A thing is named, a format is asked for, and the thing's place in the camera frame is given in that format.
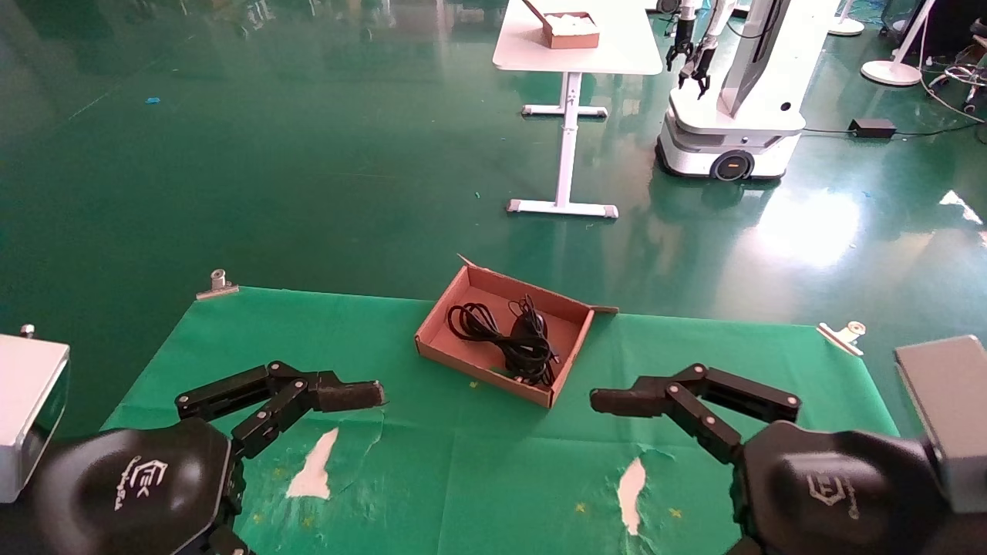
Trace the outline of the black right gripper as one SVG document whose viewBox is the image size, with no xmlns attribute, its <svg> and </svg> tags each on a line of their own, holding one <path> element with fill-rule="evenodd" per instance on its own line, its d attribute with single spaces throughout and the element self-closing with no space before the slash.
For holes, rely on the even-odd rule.
<svg viewBox="0 0 987 555">
<path fill-rule="evenodd" d="M 738 466 L 737 523 L 727 555 L 917 554 L 947 514 L 922 443 L 775 422 Z"/>
</svg>

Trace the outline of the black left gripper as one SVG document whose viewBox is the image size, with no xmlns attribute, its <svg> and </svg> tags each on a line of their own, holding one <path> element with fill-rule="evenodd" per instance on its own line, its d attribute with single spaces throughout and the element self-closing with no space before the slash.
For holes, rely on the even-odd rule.
<svg viewBox="0 0 987 555">
<path fill-rule="evenodd" d="M 32 475 L 35 554 L 251 555 L 233 519 L 231 439 L 202 419 L 61 442 Z"/>
</svg>

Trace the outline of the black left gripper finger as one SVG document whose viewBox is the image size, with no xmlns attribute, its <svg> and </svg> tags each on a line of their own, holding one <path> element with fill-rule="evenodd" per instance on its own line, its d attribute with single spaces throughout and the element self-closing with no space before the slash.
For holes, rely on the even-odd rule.
<svg viewBox="0 0 987 555">
<path fill-rule="evenodd" d="M 180 419 L 204 421 L 257 406 L 231 432 L 233 453 L 254 458 L 310 411 L 372 409 L 385 401 L 379 382 L 342 382 L 331 370 L 300 372 L 288 363 L 273 361 L 183 392 L 175 405 Z"/>
</svg>

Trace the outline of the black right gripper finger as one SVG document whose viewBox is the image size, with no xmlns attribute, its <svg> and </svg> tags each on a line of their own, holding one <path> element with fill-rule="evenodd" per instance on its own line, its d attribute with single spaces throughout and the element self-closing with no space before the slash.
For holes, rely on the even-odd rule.
<svg viewBox="0 0 987 555">
<path fill-rule="evenodd" d="M 619 417 L 669 417 L 699 446 L 722 464 L 736 464 L 743 452 L 743 439 L 705 403 L 747 415 L 771 424 L 795 422 L 801 400 L 759 382 L 702 363 L 684 368 L 669 377 L 639 376 L 627 389 L 595 388 L 590 406 L 597 413 Z"/>
</svg>

